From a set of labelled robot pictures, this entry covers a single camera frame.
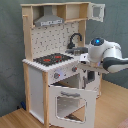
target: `faucet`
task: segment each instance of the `faucet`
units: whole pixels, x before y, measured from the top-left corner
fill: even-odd
[[[72,49],[73,47],[75,47],[75,44],[73,44],[72,39],[75,35],[80,36],[80,41],[82,41],[82,35],[80,33],[74,33],[71,38],[70,38],[70,43],[68,44],[68,49]]]

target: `white cabinet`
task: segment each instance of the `white cabinet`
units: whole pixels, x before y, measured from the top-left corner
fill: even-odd
[[[49,87],[49,123],[51,125],[64,128],[94,128],[95,106],[95,91],[54,85]],[[84,107],[81,113],[84,115],[82,120],[68,118],[71,113],[81,107]]]

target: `gray wall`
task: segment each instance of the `gray wall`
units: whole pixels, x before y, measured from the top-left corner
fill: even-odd
[[[87,22],[86,43],[100,36],[119,43],[123,57],[128,57],[128,1],[86,1],[106,4],[103,23],[91,20]],[[25,55],[20,4],[43,2],[60,2],[60,0],[0,0],[0,116],[16,110],[16,106],[25,101],[22,66]],[[125,70],[104,75],[104,79],[128,88],[127,74],[128,71]]]

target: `toy kitchen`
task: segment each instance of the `toy kitchen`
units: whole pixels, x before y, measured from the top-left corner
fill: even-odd
[[[27,112],[45,128],[94,128],[102,73],[86,68],[79,60],[88,52],[86,21],[103,22],[105,5],[71,2],[21,6]]]

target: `oven handle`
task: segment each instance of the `oven handle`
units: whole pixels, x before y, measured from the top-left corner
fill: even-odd
[[[70,94],[70,93],[67,93],[67,92],[62,92],[61,91],[61,94],[62,95],[65,95],[65,96],[72,96],[72,97],[80,97],[80,94],[78,94],[78,93],[75,93],[75,94]]]

